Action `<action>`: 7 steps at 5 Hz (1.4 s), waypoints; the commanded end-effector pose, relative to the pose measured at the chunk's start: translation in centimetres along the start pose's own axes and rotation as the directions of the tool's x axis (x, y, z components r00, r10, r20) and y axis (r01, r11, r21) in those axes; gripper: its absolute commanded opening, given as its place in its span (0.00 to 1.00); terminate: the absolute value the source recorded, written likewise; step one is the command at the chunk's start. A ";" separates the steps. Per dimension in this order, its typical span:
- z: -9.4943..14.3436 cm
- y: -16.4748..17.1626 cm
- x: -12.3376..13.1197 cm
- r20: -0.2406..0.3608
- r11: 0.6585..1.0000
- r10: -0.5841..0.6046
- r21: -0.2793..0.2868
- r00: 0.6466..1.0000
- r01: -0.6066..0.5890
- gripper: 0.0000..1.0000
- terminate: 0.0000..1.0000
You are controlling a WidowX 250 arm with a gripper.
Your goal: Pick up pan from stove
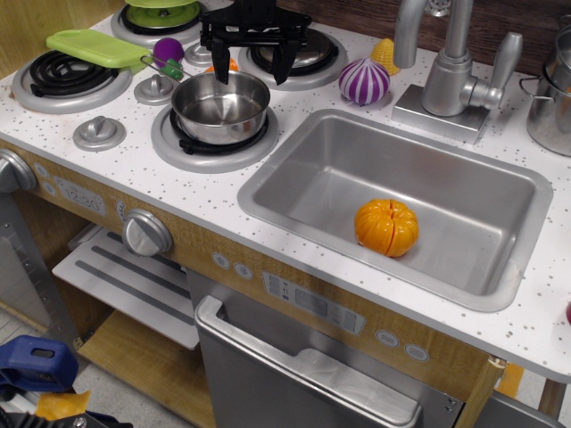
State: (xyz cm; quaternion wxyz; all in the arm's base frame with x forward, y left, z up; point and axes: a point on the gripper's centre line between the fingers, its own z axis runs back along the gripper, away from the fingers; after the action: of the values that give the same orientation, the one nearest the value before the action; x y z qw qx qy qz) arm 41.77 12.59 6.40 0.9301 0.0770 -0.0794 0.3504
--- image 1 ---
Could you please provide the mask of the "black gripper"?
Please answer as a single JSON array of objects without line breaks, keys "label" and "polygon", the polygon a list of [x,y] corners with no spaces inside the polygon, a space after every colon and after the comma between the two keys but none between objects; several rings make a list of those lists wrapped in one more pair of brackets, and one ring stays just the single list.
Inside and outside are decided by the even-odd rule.
[{"label": "black gripper", "polygon": [[274,47],[272,75],[278,86],[285,83],[298,51],[307,43],[312,18],[277,5],[276,1],[234,1],[231,5],[202,12],[201,45],[211,50],[216,79],[229,81],[229,47]]}]

